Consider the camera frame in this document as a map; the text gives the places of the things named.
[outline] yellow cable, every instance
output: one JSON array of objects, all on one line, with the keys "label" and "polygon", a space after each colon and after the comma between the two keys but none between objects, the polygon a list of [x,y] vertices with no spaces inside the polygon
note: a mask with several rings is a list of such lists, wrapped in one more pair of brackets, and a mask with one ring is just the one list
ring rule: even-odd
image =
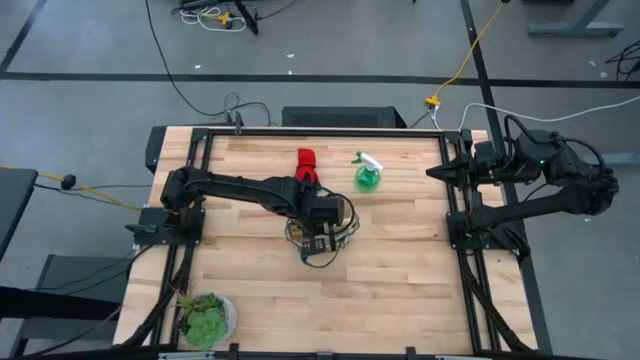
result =
[{"label": "yellow cable", "polygon": [[[13,169],[13,167],[8,166],[8,165],[0,165],[0,169]],[[53,175],[53,174],[47,174],[47,173],[41,173],[38,172],[38,176],[43,177],[43,178],[47,178],[47,179],[51,179],[51,180],[56,180],[56,181],[63,181],[64,179],[61,178],[60,176],[57,175]],[[76,184],[75,186],[79,187],[80,189],[84,190],[84,191],[88,191],[90,193],[96,194],[98,196],[100,196],[101,198],[107,199],[111,202],[113,202],[115,205],[132,210],[132,211],[141,211],[140,208],[131,206],[131,205],[127,205],[125,203],[123,203],[122,201],[114,198],[113,196],[109,195],[109,194],[105,194],[101,191],[98,191],[96,189],[92,189],[86,185],[82,185],[82,184]]]},{"label": "yellow cable", "polygon": [[480,31],[480,34],[478,34],[478,37],[476,37],[476,40],[471,45],[471,49],[469,49],[469,52],[467,53],[467,57],[464,58],[462,65],[460,65],[460,68],[458,69],[458,73],[451,79],[447,80],[447,82],[440,85],[440,87],[438,87],[438,90],[436,90],[433,96],[426,99],[427,104],[434,105],[434,106],[440,105],[440,102],[438,101],[438,94],[440,94],[440,91],[442,91],[442,89],[444,89],[445,86],[451,84],[452,82],[456,81],[460,77],[460,75],[462,74],[462,70],[464,70],[464,67],[467,65],[467,63],[469,62],[469,59],[471,58],[471,54],[473,54],[473,49],[476,48],[476,46],[478,45],[478,42],[480,41],[480,39],[482,39],[482,36],[484,36],[484,33],[491,27],[491,24],[493,24],[495,19],[498,17],[498,14],[500,14],[500,11],[502,10],[502,6],[504,6],[504,4],[500,4],[500,6],[498,6],[498,9],[496,9],[496,12],[493,13],[493,16],[491,17],[491,19],[489,19],[489,22],[487,22],[487,24]]}]

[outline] concrete floor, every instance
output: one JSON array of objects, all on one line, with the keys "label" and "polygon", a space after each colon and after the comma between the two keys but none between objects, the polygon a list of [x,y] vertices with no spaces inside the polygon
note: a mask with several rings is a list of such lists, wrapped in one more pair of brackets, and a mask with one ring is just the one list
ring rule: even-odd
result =
[{"label": "concrete floor", "polygon": [[[35,0],[0,0],[0,54],[11,46]],[[173,0],[150,0],[157,35],[174,73],[341,74],[451,76],[469,49],[460,4],[450,0],[300,0],[265,20],[261,34],[211,33],[169,15]],[[287,1],[264,0],[262,14]],[[612,2],[598,18],[625,21],[616,38],[530,39],[528,23],[566,19],[573,6],[505,6],[481,42],[492,79],[613,80],[603,62],[640,34],[640,6]],[[477,26],[498,1],[471,0]],[[143,1],[49,0],[39,14],[10,72],[162,74],[146,23]],[[473,60],[463,77],[477,76]],[[395,106],[412,122],[435,85],[191,82],[178,85],[203,110],[222,109],[224,95],[263,101],[280,122],[287,105]],[[498,106],[553,117],[619,102],[638,89],[542,89],[493,87]],[[441,94],[441,126],[456,127],[464,106],[482,102],[477,86],[450,86]],[[242,110],[248,125],[266,123],[259,109]],[[602,152],[640,153],[640,102],[554,124],[527,122],[592,143]],[[167,82],[0,80],[0,163],[56,174],[80,182],[144,184],[144,148],[153,125],[211,122],[191,111]],[[488,129],[486,113],[472,110],[467,126]],[[430,122],[420,124],[432,128]],[[593,219],[558,214],[526,222],[542,303],[554,352],[604,359],[629,359],[640,352],[640,242],[635,229],[640,171],[616,169],[621,191],[606,213]],[[518,188],[522,198],[530,188]],[[140,205],[146,189],[112,193]],[[123,225],[135,213],[36,190],[0,263],[0,283],[32,287],[50,253],[122,256],[131,248]],[[18,321],[3,320],[0,356],[6,355]],[[77,348],[93,348],[80,343]]]}]

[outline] table leg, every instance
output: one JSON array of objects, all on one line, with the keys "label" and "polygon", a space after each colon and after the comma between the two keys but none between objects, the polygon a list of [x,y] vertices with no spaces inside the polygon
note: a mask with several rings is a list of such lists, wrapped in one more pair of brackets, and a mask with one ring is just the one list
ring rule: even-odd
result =
[{"label": "table leg", "polygon": [[624,30],[624,24],[593,22],[610,0],[593,0],[591,7],[574,22],[529,25],[529,35],[533,36],[616,36]]}]

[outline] succulent plant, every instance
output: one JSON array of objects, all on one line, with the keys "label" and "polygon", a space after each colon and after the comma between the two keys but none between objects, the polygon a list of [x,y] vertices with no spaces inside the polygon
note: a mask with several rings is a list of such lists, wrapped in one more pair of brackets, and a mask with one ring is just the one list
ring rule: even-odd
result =
[{"label": "succulent plant", "polygon": [[189,314],[189,331],[186,340],[189,344],[197,346],[202,351],[211,349],[213,344],[227,333],[227,324],[220,310],[207,309],[205,312],[192,312]]},{"label": "succulent plant", "polygon": [[178,328],[189,344],[207,351],[227,333],[223,303],[213,294],[194,299],[178,292],[178,306],[183,308]]}]

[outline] green spray bottle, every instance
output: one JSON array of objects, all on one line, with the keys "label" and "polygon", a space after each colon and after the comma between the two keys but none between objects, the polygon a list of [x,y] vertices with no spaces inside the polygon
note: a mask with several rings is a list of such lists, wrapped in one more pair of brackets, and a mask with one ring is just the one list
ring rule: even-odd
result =
[{"label": "green spray bottle", "polygon": [[358,151],[358,158],[353,160],[352,164],[364,164],[356,172],[355,185],[361,192],[373,192],[378,188],[380,183],[380,170],[382,165],[371,156]]}]

